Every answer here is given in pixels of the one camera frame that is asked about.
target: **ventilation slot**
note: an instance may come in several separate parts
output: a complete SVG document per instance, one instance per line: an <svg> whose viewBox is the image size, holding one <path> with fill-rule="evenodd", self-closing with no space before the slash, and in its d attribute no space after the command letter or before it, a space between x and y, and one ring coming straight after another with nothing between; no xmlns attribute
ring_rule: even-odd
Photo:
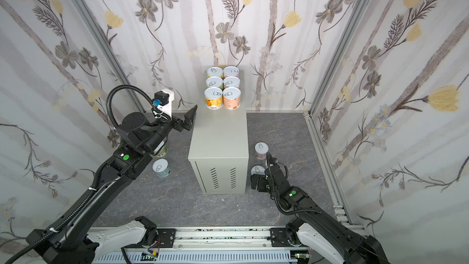
<svg viewBox="0 0 469 264"><path fill-rule="evenodd" d="M213 187L218 188L220 185L218 184L217 170L215 168L210 169L210 174L212 175Z"/></svg>
<svg viewBox="0 0 469 264"><path fill-rule="evenodd" d="M230 183L231 183L231 188L236 187L236 168L233 168L230 170Z"/></svg>

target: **orange can label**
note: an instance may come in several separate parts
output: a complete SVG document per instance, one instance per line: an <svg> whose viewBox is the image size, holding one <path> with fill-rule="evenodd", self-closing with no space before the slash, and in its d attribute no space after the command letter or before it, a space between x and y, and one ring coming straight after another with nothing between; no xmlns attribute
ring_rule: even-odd
<svg viewBox="0 0 469 264"><path fill-rule="evenodd" d="M236 109L239 107L241 104L241 97L235 98L235 99L229 99L226 97L223 97L223 104L225 105L226 109Z"/></svg>
<svg viewBox="0 0 469 264"><path fill-rule="evenodd" d="M223 105L223 97L220 96L219 98L216 99L210 99L210 98L205 98L205 101L207 103L207 107L210 109L219 109L221 105Z"/></svg>

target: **pull-tab lid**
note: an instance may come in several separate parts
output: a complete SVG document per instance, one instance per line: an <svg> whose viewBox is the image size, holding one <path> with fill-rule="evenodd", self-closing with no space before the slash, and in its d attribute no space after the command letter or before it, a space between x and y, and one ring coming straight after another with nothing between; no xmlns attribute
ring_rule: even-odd
<svg viewBox="0 0 469 264"><path fill-rule="evenodd" d="M223 96L228 99L236 99L241 96L241 91L235 87L228 87L223 90Z"/></svg>
<svg viewBox="0 0 469 264"><path fill-rule="evenodd" d="M266 154L267 152L269 152L269 146L267 146L267 144L263 142L257 143L254 148L259 154Z"/></svg>
<svg viewBox="0 0 469 264"><path fill-rule="evenodd" d="M227 87L238 87L239 84L240 84L240 80L236 77L226 77L224 80L223 80L223 83L227 86Z"/></svg>
<svg viewBox="0 0 469 264"><path fill-rule="evenodd" d="M223 70L223 73L227 76L236 76L239 73L239 69L235 66L227 66Z"/></svg>
<svg viewBox="0 0 469 264"><path fill-rule="evenodd" d="M220 98L223 94L223 91L218 87L210 87L205 90L205 96L209 99L217 99Z"/></svg>
<svg viewBox="0 0 469 264"><path fill-rule="evenodd" d="M265 175L266 174L266 169L260 165L256 165L251 168L251 175L253 174L260 174L260 175Z"/></svg>
<svg viewBox="0 0 469 264"><path fill-rule="evenodd" d="M210 87L219 87L223 84L223 79L219 77L210 77L205 81L205 83Z"/></svg>
<svg viewBox="0 0 469 264"><path fill-rule="evenodd" d="M168 168L168 161L166 159L158 159L153 162L153 171L156 173L161 173Z"/></svg>
<svg viewBox="0 0 469 264"><path fill-rule="evenodd" d="M207 70L207 75L211 77L219 77L223 74L223 70L219 67L211 67Z"/></svg>

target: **metal can lid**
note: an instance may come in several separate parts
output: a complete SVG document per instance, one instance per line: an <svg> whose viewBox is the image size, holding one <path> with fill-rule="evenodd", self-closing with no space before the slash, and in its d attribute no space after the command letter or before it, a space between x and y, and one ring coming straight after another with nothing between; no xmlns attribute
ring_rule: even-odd
<svg viewBox="0 0 469 264"><path fill-rule="evenodd" d="M226 77L226 78L223 80L223 83L224 83L227 87L237 87L237 86L239 86L239 84L241 83L241 81L240 81L239 78L236 78L236 77Z"/></svg>
<svg viewBox="0 0 469 264"><path fill-rule="evenodd" d="M223 79L220 77L210 77L205 81L205 83L210 87L219 87L223 84Z"/></svg>
<svg viewBox="0 0 469 264"><path fill-rule="evenodd" d="M161 173L165 169L168 168L168 161L166 159L158 159L157 161L153 162L153 171L156 173Z"/></svg>
<svg viewBox="0 0 469 264"><path fill-rule="evenodd" d="M227 66L223 69L223 73L227 76L236 76L239 73L239 69L235 66Z"/></svg>
<svg viewBox="0 0 469 264"><path fill-rule="evenodd" d="M207 70L207 75L211 77L219 77L223 74L223 70L219 67L211 67Z"/></svg>
<svg viewBox="0 0 469 264"><path fill-rule="evenodd" d="M210 87L205 90L204 94L209 99L218 99L223 94L223 91L218 87Z"/></svg>
<svg viewBox="0 0 469 264"><path fill-rule="evenodd" d="M259 154L266 154L267 152L269 152L269 146L267 146L267 144L263 142L257 143L254 149Z"/></svg>
<svg viewBox="0 0 469 264"><path fill-rule="evenodd" d="M241 90L235 87L228 87L223 90L223 96L228 99L236 99L241 96Z"/></svg>

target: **fallen can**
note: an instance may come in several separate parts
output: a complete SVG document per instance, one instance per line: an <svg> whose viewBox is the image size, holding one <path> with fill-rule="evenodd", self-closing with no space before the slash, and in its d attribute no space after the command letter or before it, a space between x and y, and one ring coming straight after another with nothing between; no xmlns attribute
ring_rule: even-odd
<svg viewBox="0 0 469 264"><path fill-rule="evenodd" d="M235 66L227 66L223 69L223 79L227 77L239 78L239 69Z"/></svg>
<svg viewBox="0 0 469 264"><path fill-rule="evenodd" d="M223 105L223 91L217 87L210 87L204 92L205 103L209 109L219 109Z"/></svg>
<svg viewBox="0 0 469 264"><path fill-rule="evenodd" d="M241 90L229 87L223 90L223 105L226 109L234 110L241 104Z"/></svg>
<svg viewBox="0 0 469 264"><path fill-rule="evenodd" d="M223 79L219 77L210 77L205 81L207 88L216 87L220 89L224 89L223 87Z"/></svg>
<svg viewBox="0 0 469 264"><path fill-rule="evenodd" d="M211 67L207 70L207 78L219 77L223 78L223 70L219 67Z"/></svg>
<svg viewBox="0 0 469 264"><path fill-rule="evenodd" d="M223 89L231 88L231 87L240 89L240 84L241 84L240 79L236 77L226 77L223 80Z"/></svg>

